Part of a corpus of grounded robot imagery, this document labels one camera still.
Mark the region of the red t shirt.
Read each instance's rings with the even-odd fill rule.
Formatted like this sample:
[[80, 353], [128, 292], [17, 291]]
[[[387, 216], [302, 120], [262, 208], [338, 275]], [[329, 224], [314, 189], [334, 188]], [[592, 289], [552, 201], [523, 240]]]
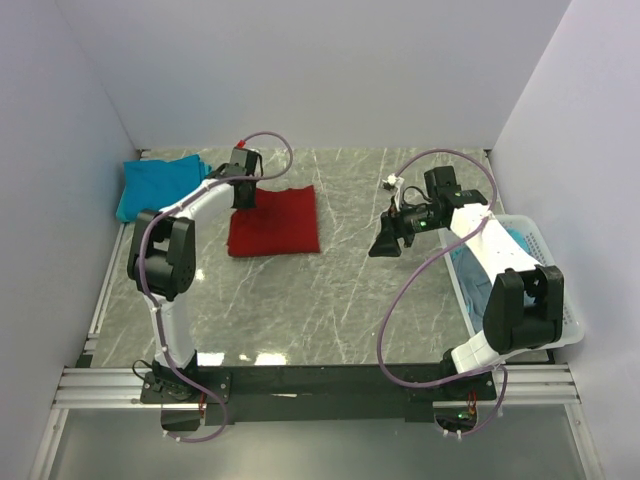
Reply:
[[320, 253], [314, 186], [258, 189], [255, 208], [232, 214], [227, 251], [233, 258]]

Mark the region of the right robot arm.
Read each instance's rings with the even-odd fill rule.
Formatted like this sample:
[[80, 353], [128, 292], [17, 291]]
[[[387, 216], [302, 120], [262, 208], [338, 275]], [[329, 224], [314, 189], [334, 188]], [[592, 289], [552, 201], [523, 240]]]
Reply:
[[512, 238], [492, 212], [492, 201], [477, 190], [465, 190], [453, 167], [437, 167], [424, 175], [426, 200], [404, 201], [404, 181], [390, 176], [390, 205], [380, 216], [381, 228], [370, 257], [398, 257], [418, 233], [447, 229], [478, 261], [491, 285], [483, 328], [444, 356], [440, 387], [460, 399], [474, 386], [474, 377], [498, 366], [514, 353], [545, 347], [563, 333], [564, 276], [544, 266]]

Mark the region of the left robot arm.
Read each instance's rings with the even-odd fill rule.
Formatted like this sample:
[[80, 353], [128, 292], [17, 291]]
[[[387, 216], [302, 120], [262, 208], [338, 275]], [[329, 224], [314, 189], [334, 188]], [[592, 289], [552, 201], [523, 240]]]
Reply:
[[144, 296], [153, 322], [156, 351], [144, 380], [146, 392], [177, 402], [217, 397], [200, 378], [187, 325], [186, 292], [196, 274], [196, 223], [212, 221], [230, 209], [254, 208], [257, 178], [263, 172], [261, 154], [239, 144], [230, 160], [189, 194], [160, 210], [138, 214], [127, 273]]

